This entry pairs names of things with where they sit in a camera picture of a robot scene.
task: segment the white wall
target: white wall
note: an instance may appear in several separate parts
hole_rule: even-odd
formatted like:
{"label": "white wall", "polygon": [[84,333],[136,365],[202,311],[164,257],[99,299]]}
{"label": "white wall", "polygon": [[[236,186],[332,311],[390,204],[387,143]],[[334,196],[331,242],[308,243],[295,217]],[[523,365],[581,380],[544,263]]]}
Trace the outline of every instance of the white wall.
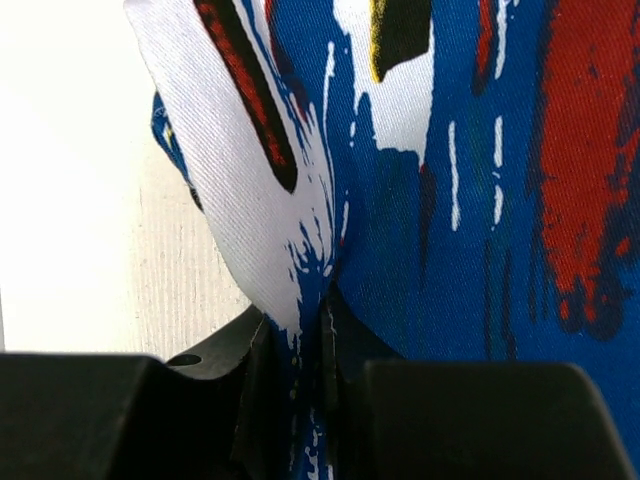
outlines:
{"label": "white wall", "polygon": [[246,307],[153,142],[152,92],[121,0],[2,0],[7,350],[167,358]]}

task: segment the red paint stroke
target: red paint stroke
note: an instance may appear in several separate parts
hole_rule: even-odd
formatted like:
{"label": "red paint stroke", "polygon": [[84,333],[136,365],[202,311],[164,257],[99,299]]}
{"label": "red paint stroke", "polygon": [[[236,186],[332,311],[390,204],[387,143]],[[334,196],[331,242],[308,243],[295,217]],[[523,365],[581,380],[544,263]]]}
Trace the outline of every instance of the red paint stroke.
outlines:
{"label": "red paint stroke", "polygon": [[616,257],[624,257],[631,251],[631,238],[625,237],[616,247]]}
{"label": "red paint stroke", "polygon": [[274,175],[288,192],[293,193],[298,173],[295,157],[269,84],[233,1],[195,0],[195,6],[238,88]]}
{"label": "red paint stroke", "polygon": [[474,93],[479,94],[489,81],[491,75],[491,59],[496,43],[495,6],[494,0],[479,0],[478,2],[478,43],[476,45],[476,61],[473,78]]}
{"label": "red paint stroke", "polygon": [[[542,241],[564,320],[596,322],[607,218],[629,196],[640,131],[621,145],[619,128],[636,82],[635,14],[636,0],[558,0],[551,16],[542,79]],[[623,240],[616,254],[629,246]],[[579,296],[582,312],[571,312],[568,298]]]}
{"label": "red paint stroke", "polygon": [[267,17],[267,24],[271,24],[273,21],[273,12],[276,0],[265,0],[264,2],[264,14]]}

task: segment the fabric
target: fabric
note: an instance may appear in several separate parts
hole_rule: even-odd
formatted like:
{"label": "fabric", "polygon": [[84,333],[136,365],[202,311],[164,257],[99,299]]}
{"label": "fabric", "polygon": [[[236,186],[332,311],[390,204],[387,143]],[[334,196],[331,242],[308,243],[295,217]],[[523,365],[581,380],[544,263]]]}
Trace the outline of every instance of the fabric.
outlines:
{"label": "fabric", "polygon": [[407,358],[577,363],[640,466],[637,0],[127,11],[220,250],[278,332],[283,478],[331,477],[313,362],[331,281]]}
{"label": "fabric", "polygon": [[158,145],[162,147],[187,183],[191,185],[187,165],[184,163],[184,156],[182,155],[182,150],[180,150],[180,145],[178,145],[178,139],[173,133],[173,127],[169,121],[167,109],[165,108],[164,103],[162,103],[160,95],[157,93],[153,97],[151,131],[153,132],[153,137],[156,139],[156,142],[158,142]]}

